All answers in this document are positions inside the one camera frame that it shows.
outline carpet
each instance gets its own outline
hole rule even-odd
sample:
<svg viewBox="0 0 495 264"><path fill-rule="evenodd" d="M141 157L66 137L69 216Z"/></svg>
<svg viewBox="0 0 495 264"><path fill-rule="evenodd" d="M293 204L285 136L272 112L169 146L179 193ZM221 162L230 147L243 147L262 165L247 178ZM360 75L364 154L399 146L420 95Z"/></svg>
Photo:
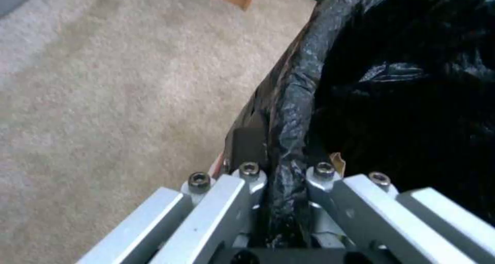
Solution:
<svg viewBox="0 0 495 264"><path fill-rule="evenodd" d="M313 0L28 0L0 19L0 255L70 263L207 171Z"/></svg>

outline screw head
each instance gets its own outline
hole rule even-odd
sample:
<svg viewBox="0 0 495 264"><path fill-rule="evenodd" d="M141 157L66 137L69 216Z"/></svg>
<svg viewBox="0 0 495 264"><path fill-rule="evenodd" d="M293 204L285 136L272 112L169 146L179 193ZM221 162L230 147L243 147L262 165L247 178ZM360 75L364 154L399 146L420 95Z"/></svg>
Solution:
<svg viewBox="0 0 495 264"><path fill-rule="evenodd" d="M322 178L331 179L334 177L335 172L335 167L329 162L320 162L315 168L315 175Z"/></svg>
<svg viewBox="0 0 495 264"><path fill-rule="evenodd" d="M210 188L210 176L205 172L194 172L188 179L189 190L194 193L203 193Z"/></svg>
<svg viewBox="0 0 495 264"><path fill-rule="evenodd" d="M239 172L241 175L247 177L255 177L259 174L259 165L256 162L244 162L239 166Z"/></svg>
<svg viewBox="0 0 495 264"><path fill-rule="evenodd" d="M377 186L383 189L388 188L391 184L389 176L383 174L382 172L371 172L370 174L368 174L368 178Z"/></svg>

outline garbage bag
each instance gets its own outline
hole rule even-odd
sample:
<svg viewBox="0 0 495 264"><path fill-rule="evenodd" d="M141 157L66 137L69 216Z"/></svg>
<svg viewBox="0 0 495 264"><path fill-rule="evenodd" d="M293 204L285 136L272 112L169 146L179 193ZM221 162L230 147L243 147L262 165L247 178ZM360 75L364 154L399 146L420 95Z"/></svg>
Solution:
<svg viewBox="0 0 495 264"><path fill-rule="evenodd" d="M268 247L311 245L315 146L495 223L495 0L319 0L229 133L267 123Z"/></svg>

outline bolt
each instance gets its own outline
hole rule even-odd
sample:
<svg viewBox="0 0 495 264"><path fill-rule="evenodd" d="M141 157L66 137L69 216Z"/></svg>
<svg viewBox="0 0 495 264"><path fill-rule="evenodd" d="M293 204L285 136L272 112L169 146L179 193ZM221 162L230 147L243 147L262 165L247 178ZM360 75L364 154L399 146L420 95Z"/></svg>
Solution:
<svg viewBox="0 0 495 264"><path fill-rule="evenodd" d="M316 165L315 175L324 179L332 179L336 170L335 167L329 162L320 162Z"/></svg>
<svg viewBox="0 0 495 264"><path fill-rule="evenodd" d="M239 166L243 178L256 178L259 175L259 165L256 162L244 162Z"/></svg>
<svg viewBox="0 0 495 264"><path fill-rule="evenodd" d="M368 178L375 183L375 185L379 186L382 190L388 191L389 186L391 184L389 176L381 173L381 172L371 172L368 174Z"/></svg>
<svg viewBox="0 0 495 264"><path fill-rule="evenodd" d="M220 173L221 174L229 174L229 159L228 158L224 158L223 162L222 162L222 165L220 167Z"/></svg>
<svg viewBox="0 0 495 264"><path fill-rule="evenodd" d="M194 172L189 176L188 186L193 193L204 193L210 188L210 176L205 172Z"/></svg>

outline floor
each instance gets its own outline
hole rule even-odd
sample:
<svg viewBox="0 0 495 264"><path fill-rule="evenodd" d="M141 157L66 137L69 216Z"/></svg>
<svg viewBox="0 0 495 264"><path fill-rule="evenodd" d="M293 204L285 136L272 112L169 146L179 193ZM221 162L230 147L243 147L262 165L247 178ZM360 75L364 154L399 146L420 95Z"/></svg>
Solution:
<svg viewBox="0 0 495 264"><path fill-rule="evenodd" d="M0 262L74 262L207 170L314 3L29 0L0 19Z"/></svg>

